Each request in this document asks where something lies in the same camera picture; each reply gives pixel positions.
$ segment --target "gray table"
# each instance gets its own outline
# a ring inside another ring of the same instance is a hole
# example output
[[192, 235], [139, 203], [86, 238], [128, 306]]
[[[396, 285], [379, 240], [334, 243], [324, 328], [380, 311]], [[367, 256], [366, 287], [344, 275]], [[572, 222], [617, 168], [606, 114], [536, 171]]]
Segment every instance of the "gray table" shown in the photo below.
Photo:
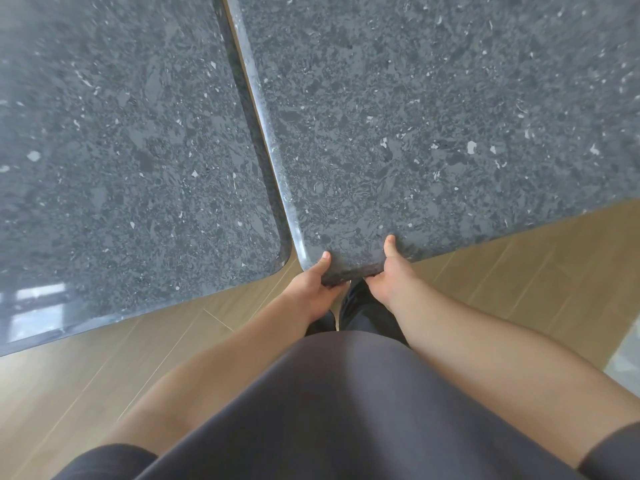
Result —
[[0, 0], [0, 355], [283, 266], [229, 39], [211, 0]]
[[636, 0], [230, 0], [300, 263], [329, 282], [640, 196]]

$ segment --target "forearm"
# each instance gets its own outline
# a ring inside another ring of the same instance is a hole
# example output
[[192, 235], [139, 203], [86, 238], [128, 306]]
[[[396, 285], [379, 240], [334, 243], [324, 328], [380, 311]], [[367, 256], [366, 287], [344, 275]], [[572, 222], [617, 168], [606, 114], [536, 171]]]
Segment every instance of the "forearm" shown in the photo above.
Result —
[[[249, 386], [304, 336], [308, 323], [304, 309], [280, 295], [224, 342], [158, 380], [106, 442], [138, 444], [161, 454]], [[157, 425], [162, 428], [149, 434]]]
[[640, 401], [578, 355], [420, 281], [390, 307], [412, 349], [446, 379], [571, 465], [640, 420]]

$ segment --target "person's right hand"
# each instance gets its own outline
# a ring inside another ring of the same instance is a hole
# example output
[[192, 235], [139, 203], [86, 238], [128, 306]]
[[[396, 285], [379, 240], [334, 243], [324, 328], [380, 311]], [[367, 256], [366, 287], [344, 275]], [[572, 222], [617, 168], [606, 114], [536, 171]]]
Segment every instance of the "person's right hand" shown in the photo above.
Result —
[[364, 279], [374, 298], [391, 309], [391, 302], [398, 293], [421, 281], [409, 261], [400, 256], [396, 249], [396, 236], [393, 234], [389, 234], [385, 239], [385, 256], [385, 270]]

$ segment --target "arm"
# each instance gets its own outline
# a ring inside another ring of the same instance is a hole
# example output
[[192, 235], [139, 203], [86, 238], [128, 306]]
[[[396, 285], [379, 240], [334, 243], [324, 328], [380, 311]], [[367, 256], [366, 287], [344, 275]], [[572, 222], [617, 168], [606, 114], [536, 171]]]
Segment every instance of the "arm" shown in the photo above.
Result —
[[325, 252], [231, 337], [169, 371], [103, 444], [132, 444], [160, 455], [219, 412], [327, 312], [343, 289], [322, 286], [330, 263]]
[[537, 332], [430, 288], [385, 241], [385, 270], [367, 278], [411, 348], [443, 377], [575, 467], [605, 437], [640, 421], [640, 399]]

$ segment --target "hand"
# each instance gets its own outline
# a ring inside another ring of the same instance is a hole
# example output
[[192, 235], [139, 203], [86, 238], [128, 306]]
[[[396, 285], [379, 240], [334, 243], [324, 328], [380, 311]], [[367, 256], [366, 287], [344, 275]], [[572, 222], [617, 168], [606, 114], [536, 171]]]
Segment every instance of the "hand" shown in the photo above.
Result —
[[380, 303], [391, 309], [391, 302], [400, 291], [407, 290], [415, 283], [421, 283], [409, 261], [400, 256], [396, 249], [396, 236], [389, 234], [385, 239], [385, 270], [365, 279], [371, 294]]
[[349, 286], [348, 283], [343, 283], [327, 288], [322, 284], [322, 275], [329, 269], [329, 265], [331, 253], [325, 251], [320, 261], [293, 278], [282, 292], [281, 296], [294, 300], [302, 313], [308, 315], [309, 323], [327, 313], [333, 300]]

